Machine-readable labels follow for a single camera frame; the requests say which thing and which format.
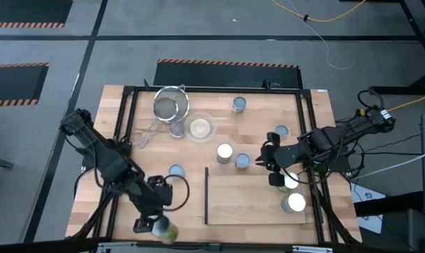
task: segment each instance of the small container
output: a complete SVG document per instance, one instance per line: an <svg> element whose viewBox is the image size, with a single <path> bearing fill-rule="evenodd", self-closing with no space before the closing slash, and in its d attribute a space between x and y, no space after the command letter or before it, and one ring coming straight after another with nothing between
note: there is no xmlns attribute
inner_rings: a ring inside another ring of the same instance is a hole
<svg viewBox="0 0 425 253"><path fill-rule="evenodd" d="M171 165L169 175L178 175L184 177L184 168L179 164Z"/></svg>
<svg viewBox="0 0 425 253"><path fill-rule="evenodd" d="M221 164L227 164L233 156L233 147L227 143L222 143L217 148L217 161Z"/></svg>
<svg viewBox="0 0 425 253"><path fill-rule="evenodd" d="M298 180L298 175L289 172L289 175L292 176L294 179ZM283 193L288 193L289 191L295 189L298 187L299 183L295 180L291 179L288 175L284 175L284 186L277 187L279 191L282 191Z"/></svg>
<svg viewBox="0 0 425 253"><path fill-rule="evenodd" d="M246 169L249 166L249 156L247 154L239 154L235 158L235 166L238 169Z"/></svg>
<svg viewBox="0 0 425 253"><path fill-rule="evenodd" d="M184 124L181 122L175 122L170 125L170 135L175 138L181 138L184 136Z"/></svg>
<svg viewBox="0 0 425 253"><path fill-rule="evenodd" d="M277 126L275 133L279 134L281 139L285 139L289 135L289 129L287 126Z"/></svg>
<svg viewBox="0 0 425 253"><path fill-rule="evenodd" d="M179 235L178 227L169 218L163 216L153 225L151 233L157 236L162 243L169 245L176 241Z"/></svg>
<svg viewBox="0 0 425 253"><path fill-rule="evenodd" d="M234 98L233 101L233 112L235 115L241 115L245 106L247 105L247 100L243 97Z"/></svg>
<svg viewBox="0 0 425 253"><path fill-rule="evenodd" d="M286 213L302 212L306 208L306 199L299 193L292 193L283 197L281 208Z"/></svg>

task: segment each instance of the gray floor tile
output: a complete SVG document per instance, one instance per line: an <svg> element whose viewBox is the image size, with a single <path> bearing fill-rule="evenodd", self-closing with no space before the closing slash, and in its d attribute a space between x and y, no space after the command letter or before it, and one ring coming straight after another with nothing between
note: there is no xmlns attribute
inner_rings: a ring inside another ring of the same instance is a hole
<svg viewBox="0 0 425 253"><path fill-rule="evenodd" d="M292 8L286 0L279 3ZM300 13L329 19L355 2L292 0ZM321 35L411 35L399 4L367 3L344 19L310 22ZM109 1L101 25L104 35L312 35L295 15L271 1L116 0Z"/></svg>
<svg viewBox="0 0 425 253"><path fill-rule="evenodd" d="M90 35L101 0L73 1L62 28L0 28L0 35Z"/></svg>
<svg viewBox="0 0 425 253"><path fill-rule="evenodd" d="M0 244L20 238L85 48L84 41L0 41L0 64L50 63L37 105L0 108L0 158L14 163L0 168Z"/></svg>

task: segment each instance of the white lid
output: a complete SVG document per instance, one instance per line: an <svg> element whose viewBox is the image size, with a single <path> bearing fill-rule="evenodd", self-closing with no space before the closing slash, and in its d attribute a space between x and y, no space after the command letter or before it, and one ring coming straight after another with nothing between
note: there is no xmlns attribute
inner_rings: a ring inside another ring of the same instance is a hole
<svg viewBox="0 0 425 253"><path fill-rule="evenodd" d="M298 180L298 175L293 173L293 172L289 172L289 175ZM284 175L284 185L285 187L287 187L288 189L295 189L296 187L298 187L299 183L296 182L295 180L291 179L288 175Z"/></svg>
<svg viewBox="0 0 425 253"><path fill-rule="evenodd" d="M222 158L229 158L233 155L233 148L227 143L220 144L217 148L217 154Z"/></svg>
<svg viewBox="0 0 425 253"><path fill-rule="evenodd" d="M299 193L292 193L289 196L289 206L294 210L295 212L301 212L306 207L306 200L304 199L303 195Z"/></svg>

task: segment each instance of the wooden tabletop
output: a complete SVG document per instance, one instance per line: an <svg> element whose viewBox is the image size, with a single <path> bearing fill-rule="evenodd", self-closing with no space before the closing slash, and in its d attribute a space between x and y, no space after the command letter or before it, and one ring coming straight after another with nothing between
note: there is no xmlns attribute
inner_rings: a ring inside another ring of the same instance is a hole
<svg viewBox="0 0 425 253"><path fill-rule="evenodd" d="M94 127L106 138L112 138L123 88L123 86L105 86L103 90ZM317 126L334 125L334 116L328 93L324 90L312 90L311 93ZM206 225L204 223L204 168L209 168L211 178L213 176L218 178L233 176L239 178L239 180L248 181L250 176L259 181L262 180L261 177L267 176L268 171L263 167L256 166L254 159L260 155L261 145L266 141L266 133L273 131L278 125L289 127L289 136L282 140L282 145L297 143L296 137L301 134L295 96L287 94L241 94L247 99L247 107L242 115L235 116L232 114L232 101L239 94L194 92L188 95L190 99L188 116L195 112L206 112L215 119L217 132L211 141L208 143L196 143L189 141L187 138L173 138L168 134L167 126L163 125L160 130L167 132L158 134L144 149L137 149L136 144L139 136L150 126L154 118L152 102L155 93L142 91L138 94L131 135L131 142L134 145L131 158L145 171L147 176L167 175L169 167L173 164L181 164L184 167L185 177L190 184L190 199L182 209L166 213L179 227L178 241L277 244L317 243L308 186L301 186L301 192L304 194L307 203L304 221L279 224L242 224L240 221L235 225ZM130 100L126 104L124 126L128 118ZM306 125L308 130L310 130L306 101L303 102L303 109L305 110ZM251 159L249 168L241 171L235 168L233 162L219 164L216 161L216 149L220 143L231 144L234 148L233 158L238 153L248 154ZM295 164L288 170L300 172L302 166ZM301 174L300 179L307 181L306 174ZM350 231L351 235L361 240L348 182L340 174L333 174L328 178L328 184L334 212L342 224ZM174 181L173 186L174 199L172 206L175 207L185 198L186 189L182 181ZM93 180L93 173L87 173L81 178L66 235L73 235L87 221L98 206L100 192L101 189L97 187ZM258 196L255 193L252 197L257 199ZM108 214L109 211L107 210L106 215L103 217L101 235L105 234ZM253 215L257 219L257 212L253 213ZM268 215L264 213L265 219L270 222L273 221L270 217L267 217ZM112 239L157 240L150 233L135 234L133 232L134 221L138 217L139 213L128 197L121 196ZM223 217L216 218L220 221L220 224L223 224ZM323 223L323 228L325 230L325 239L330 240L329 226L326 219Z"/></svg>

